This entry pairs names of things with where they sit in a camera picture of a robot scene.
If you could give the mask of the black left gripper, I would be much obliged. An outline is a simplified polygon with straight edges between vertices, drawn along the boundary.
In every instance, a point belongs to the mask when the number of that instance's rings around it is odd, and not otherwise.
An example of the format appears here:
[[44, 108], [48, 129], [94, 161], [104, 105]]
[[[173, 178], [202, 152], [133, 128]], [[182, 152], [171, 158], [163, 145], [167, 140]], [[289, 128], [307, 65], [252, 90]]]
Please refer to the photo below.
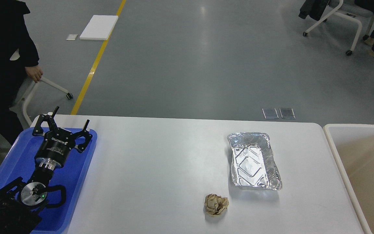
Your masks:
[[[75, 133], [67, 129], [58, 128], [54, 119], [58, 109], [59, 106], [56, 106], [52, 114], [41, 114], [34, 126], [32, 135], [44, 137], [40, 148], [34, 156], [36, 167], [48, 169], [63, 168], [72, 148], [82, 153], [93, 137], [87, 130], [90, 120], [86, 120], [82, 130]], [[41, 126], [43, 122], [48, 124], [49, 131], [44, 132]], [[76, 139], [81, 137], [85, 140], [77, 145]]]

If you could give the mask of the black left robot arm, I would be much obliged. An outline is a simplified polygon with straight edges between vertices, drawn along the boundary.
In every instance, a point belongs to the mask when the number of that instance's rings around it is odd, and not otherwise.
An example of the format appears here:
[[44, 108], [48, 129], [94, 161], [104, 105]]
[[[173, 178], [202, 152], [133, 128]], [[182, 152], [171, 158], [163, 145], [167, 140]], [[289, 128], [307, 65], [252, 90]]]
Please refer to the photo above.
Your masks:
[[71, 222], [97, 133], [60, 128], [42, 114], [0, 166], [0, 234], [61, 234]]

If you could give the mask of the person's bare hand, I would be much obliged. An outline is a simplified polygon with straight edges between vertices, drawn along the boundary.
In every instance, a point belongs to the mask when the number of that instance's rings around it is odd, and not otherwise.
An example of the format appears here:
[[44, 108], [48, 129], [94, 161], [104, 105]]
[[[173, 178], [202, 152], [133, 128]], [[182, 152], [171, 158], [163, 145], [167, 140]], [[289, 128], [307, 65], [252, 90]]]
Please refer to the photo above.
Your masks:
[[43, 76], [43, 70], [39, 65], [25, 67], [25, 72], [26, 75], [34, 81], [34, 83], [38, 83]]

